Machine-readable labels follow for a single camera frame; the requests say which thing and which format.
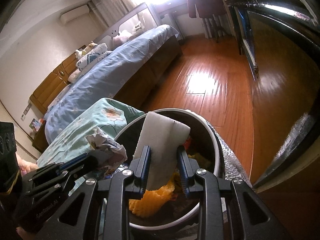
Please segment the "sleeve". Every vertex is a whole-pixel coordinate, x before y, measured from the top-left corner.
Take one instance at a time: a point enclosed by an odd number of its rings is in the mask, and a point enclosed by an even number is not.
[[[196,1],[195,0],[187,0],[188,5],[188,13],[190,18],[196,18]]]

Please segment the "air conditioner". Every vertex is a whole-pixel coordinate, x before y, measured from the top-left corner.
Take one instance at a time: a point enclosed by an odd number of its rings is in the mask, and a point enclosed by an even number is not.
[[[69,12],[62,14],[60,17],[60,21],[63,24],[66,24],[67,22],[69,22],[69,21],[71,21],[81,15],[84,15],[86,13],[89,13],[89,7],[87,5],[83,5],[83,6],[80,6],[76,9],[73,9]]]

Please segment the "white rim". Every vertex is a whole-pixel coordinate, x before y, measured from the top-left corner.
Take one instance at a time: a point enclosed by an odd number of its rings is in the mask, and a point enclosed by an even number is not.
[[[183,109],[178,109],[178,108],[163,108],[163,109],[158,109],[158,110],[155,110],[153,112],[155,113],[158,113],[158,112],[164,112],[164,111],[174,111],[174,112],[180,112],[180,113],[185,113],[185,114],[189,114],[191,115],[192,117],[196,118],[199,122],[201,122],[205,128],[207,129],[207,131],[209,132],[210,134],[210,137],[213,141],[213,146],[214,146],[214,155],[215,155],[215,162],[214,162],[214,171],[213,171],[213,174],[215,176],[218,176],[219,174],[219,169],[220,169],[220,153],[219,153],[219,147],[218,147],[218,143],[217,143],[217,140],[212,132],[212,130],[210,129],[210,127],[204,122],[203,119],[199,118],[198,115],[192,113],[192,112],[189,112],[189,111],[186,111],[186,110],[183,110]],[[144,114],[140,117],[138,117],[137,119],[133,120],[132,122],[130,122],[126,127],[124,127],[119,133],[118,135],[115,137],[115,141],[119,138],[119,136],[123,133],[123,131],[125,130],[125,128],[131,126],[132,124],[134,124],[135,122],[139,121],[140,119],[146,117],[147,114]],[[187,214],[185,214],[183,217],[173,221],[173,222],[170,222],[168,224],[165,224],[165,225],[161,225],[161,226],[155,226],[155,227],[144,227],[144,226],[139,226],[139,225],[136,225],[136,224],[133,224],[133,223],[130,223],[130,226],[133,227],[133,228],[136,228],[136,229],[141,229],[141,230],[150,230],[150,231],[154,231],[154,230],[161,230],[161,229],[166,229],[166,228],[170,228],[170,227],[173,227],[173,226],[176,226],[184,221],[186,221],[187,219],[195,216],[197,213],[199,212],[199,203],[191,210],[189,211]]]

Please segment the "wooden headboard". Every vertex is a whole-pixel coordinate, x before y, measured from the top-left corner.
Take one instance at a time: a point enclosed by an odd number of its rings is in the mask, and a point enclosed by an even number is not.
[[[69,76],[76,70],[75,54],[71,54],[57,66],[30,96],[30,101],[45,114],[49,104],[68,85]]]

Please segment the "metal screw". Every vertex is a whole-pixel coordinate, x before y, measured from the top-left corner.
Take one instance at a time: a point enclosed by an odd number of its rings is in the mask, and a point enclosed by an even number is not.
[[[122,174],[124,176],[130,176],[132,174],[132,170],[124,170],[124,171],[122,171]]]
[[[243,182],[243,179],[239,178],[239,177],[235,177],[233,179],[233,182],[236,183],[236,184],[241,184]]]
[[[85,182],[86,182],[87,185],[92,185],[92,184],[94,184],[96,182],[96,180],[90,178],[90,179],[87,179]]]
[[[207,171],[206,171],[205,169],[197,169],[197,173],[198,173],[199,175],[204,175],[204,174],[207,173]]]

